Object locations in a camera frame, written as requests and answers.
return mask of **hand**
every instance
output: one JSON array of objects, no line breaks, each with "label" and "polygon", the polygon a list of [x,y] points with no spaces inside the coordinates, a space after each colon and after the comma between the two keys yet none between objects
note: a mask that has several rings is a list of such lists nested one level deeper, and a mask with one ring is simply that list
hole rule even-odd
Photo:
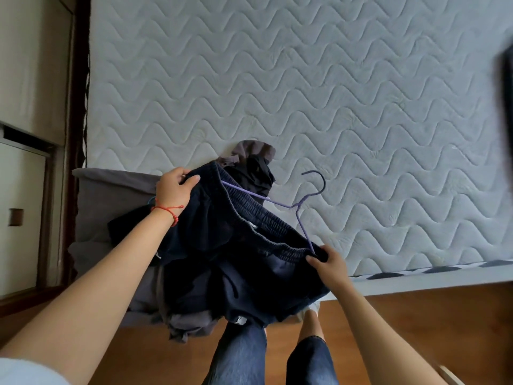
[{"label": "hand", "polygon": [[331,246],[321,246],[328,253],[328,261],[321,262],[310,255],[306,256],[306,261],[317,270],[321,281],[328,289],[335,293],[344,286],[351,286],[351,280],[347,275],[346,262],[342,256]]},{"label": "hand", "polygon": [[[157,205],[165,208],[187,206],[192,188],[200,181],[200,176],[195,175],[180,185],[184,175],[189,172],[190,170],[183,167],[177,167],[162,175],[160,181],[157,182]],[[173,213],[177,216],[182,211],[183,208],[173,209]]]}]

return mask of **forearm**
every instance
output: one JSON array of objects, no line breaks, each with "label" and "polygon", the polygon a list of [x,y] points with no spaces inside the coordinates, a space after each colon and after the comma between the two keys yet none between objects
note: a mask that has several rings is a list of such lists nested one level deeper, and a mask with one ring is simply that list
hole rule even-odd
[{"label": "forearm", "polygon": [[0,355],[41,363],[73,385],[87,384],[172,221],[167,211],[154,210],[37,315]]},{"label": "forearm", "polygon": [[347,317],[372,385],[446,385],[446,382],[347,283],[334,292]]}]

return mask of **blue jeans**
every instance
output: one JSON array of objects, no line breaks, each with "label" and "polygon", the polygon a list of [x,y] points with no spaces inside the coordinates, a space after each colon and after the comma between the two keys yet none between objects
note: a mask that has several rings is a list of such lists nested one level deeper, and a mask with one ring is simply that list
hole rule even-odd
[{"label": "blue jeans", "polygon": [[[254,324],[228,323],[203,385],[264,385],[267,338]],[[310,336],[287,361],[287,385],[337,385],[328,346]]]}]

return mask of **white shoe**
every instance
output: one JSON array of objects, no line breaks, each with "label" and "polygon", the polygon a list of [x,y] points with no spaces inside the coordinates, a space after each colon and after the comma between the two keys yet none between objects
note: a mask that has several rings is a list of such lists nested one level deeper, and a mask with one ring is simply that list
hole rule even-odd
[{"label": "white shoe", "polygon": [[299,321],[303,321],[305,318],[305,313],[307,310],[313,310],[317,315],[319,314],[319,309],[321,308],[321,301],[317,300],[316,302],[310,304],[310,306],[306,307],[304,310],[298,313]]}]

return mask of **wooden floor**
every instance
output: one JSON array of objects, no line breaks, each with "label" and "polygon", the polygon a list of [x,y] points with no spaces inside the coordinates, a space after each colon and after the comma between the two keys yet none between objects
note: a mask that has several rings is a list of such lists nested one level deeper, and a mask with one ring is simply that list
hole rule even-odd
[{"label": "wooden floor", "polygon": [[[513,383],[512,284],[407,292],[369,301],[429,362],[446,366],[466,385]],[[21,317],[0,319],[0,342],[23,324]],[[324,302],[320,319],[340,383],[368,384],[337,302]],[[200,384],[224,326],[186,345],[167,341],[164,327],[119,330],[91,384]],[[286,361],[299,328],[299,324],[268,328],[267,385],[285,383]]]}]

